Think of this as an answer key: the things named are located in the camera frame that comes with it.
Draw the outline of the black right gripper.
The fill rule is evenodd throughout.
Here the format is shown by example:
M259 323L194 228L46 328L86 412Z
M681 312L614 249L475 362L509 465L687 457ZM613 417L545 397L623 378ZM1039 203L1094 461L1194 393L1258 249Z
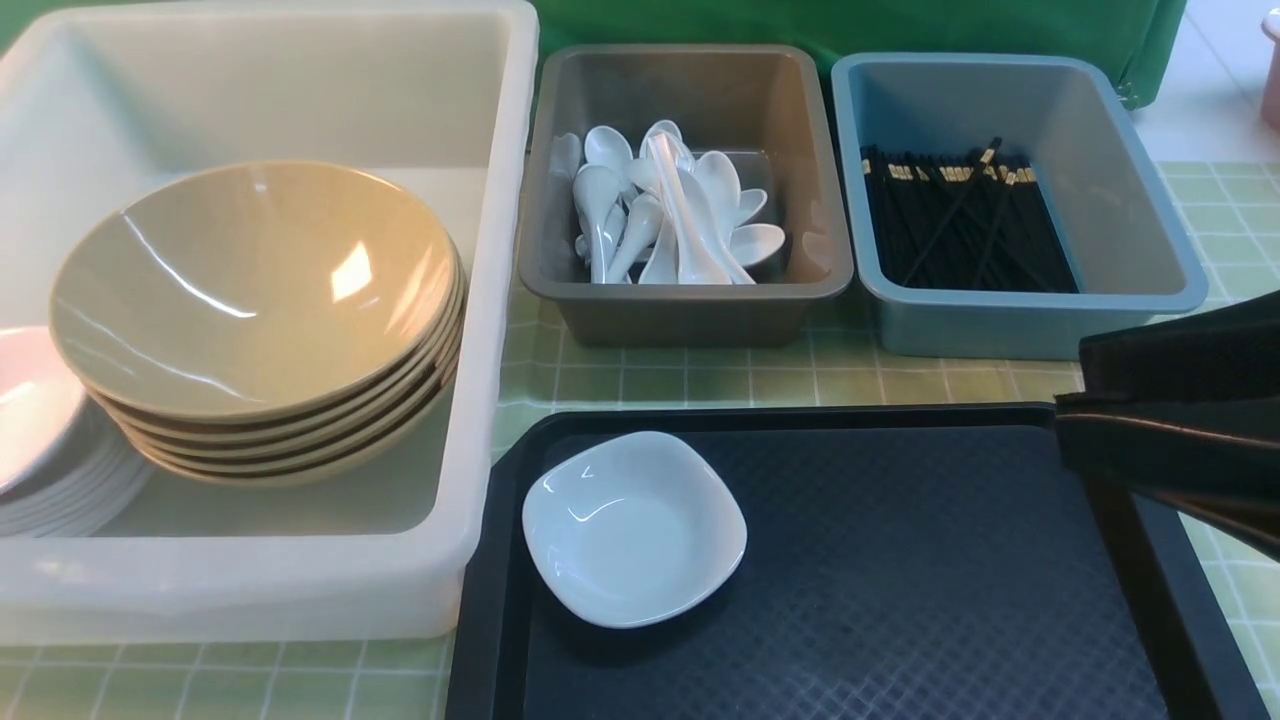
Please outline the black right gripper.
M1055 400L1066 468L1279 557L1279 295L1078 345Z

